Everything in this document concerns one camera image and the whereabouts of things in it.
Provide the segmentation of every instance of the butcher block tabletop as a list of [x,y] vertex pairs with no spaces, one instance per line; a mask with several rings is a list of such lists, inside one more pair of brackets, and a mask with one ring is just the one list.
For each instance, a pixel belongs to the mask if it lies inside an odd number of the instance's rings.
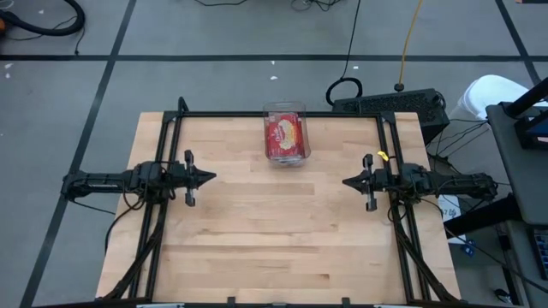
[[[161,121],[162,113],[140,115],[129,168],[154,160]],[[428,168],[417,115],[396,114],[396,123],[404,161]],[[195,207],[185,205],[183,189],[170,201],[153,301],[226,303],[234,296],[237,303],[337,304],[343,297],[353,304],[405,303],[388,196],[376,193],[378,210],[367,212],[366,197],[341,183],[362,171],[367,153],[374,155],[373,168],[382,168],[375,120],[309,117],[307,131],[312,155],[305,165],[280,169],[265,157],[263,118],[183,118],[177,159],[192,150],[196,167],[217,177],[196,192]],[[392,149],[387,125],[385,132]],[[126,209],[121,199],[117,215]],[[143,212],[130,211],[113,228],[98,296],[134,261]],[[439,211],[423,202],[415,219],[426,263],[459,297]],[[411,259],[409,268],[420,298]],[[140,295],[148,269],[146,263]]]

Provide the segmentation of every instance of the black stand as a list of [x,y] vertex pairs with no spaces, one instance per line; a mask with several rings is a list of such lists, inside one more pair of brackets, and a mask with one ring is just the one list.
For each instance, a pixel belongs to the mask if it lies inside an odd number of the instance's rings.
[[[521,220],[520,208],[513,194],[465,215],[444,222],[445,228],[456,236],[508,220]],[[453,235],[445,233],[450,239]]]

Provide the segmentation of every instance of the snack container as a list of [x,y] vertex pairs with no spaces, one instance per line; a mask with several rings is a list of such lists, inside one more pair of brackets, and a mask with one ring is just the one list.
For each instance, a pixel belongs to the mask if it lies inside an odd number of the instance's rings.
[[265,154],[275,165],[298,167],[310,156],[305,104],[268,103],[265,118]]

